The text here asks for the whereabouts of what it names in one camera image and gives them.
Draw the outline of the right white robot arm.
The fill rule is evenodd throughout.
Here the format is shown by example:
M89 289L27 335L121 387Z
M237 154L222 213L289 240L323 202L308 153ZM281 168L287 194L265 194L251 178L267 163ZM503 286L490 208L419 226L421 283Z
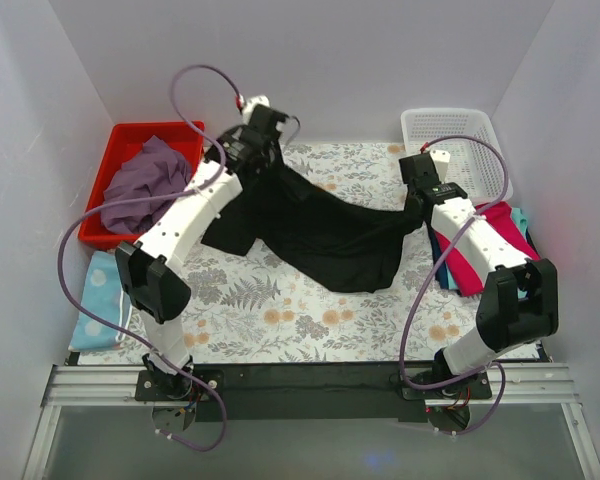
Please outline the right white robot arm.
M429 371L405 380L414 390L451 398L501 355L557 332L558 274L551 261L534 260L502 237L461 187L442 182L431 153L402 158L399 164L424 220L449 241L441 258L458 252L482 288L475 326L439 350Z

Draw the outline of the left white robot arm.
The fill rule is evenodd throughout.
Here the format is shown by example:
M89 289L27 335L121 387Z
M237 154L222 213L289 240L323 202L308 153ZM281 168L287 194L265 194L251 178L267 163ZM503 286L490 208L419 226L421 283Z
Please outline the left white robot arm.
M183 399L194 390L181 319L191 299L191 288L181 276L186 257L242 192L237 173L246 167L260 172L273 163L280 153L282 125L289 119L266 96L249 98L242 123L207 151L185 187L186 196L175 200L137 241L116 248L123 290L140 312L150 343L143 364L151 384L169 399Z

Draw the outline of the black t shirt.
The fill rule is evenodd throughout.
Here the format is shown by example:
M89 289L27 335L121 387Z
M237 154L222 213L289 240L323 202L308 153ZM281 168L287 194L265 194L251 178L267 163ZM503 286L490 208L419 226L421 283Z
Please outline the black t shirt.
M201 242L244 256L262 241L276 256L336 293L373 293L393 283L406 235L424 222L408 197L402 209L347 203L284 163L278 146L267 157L231 165L242 186Z

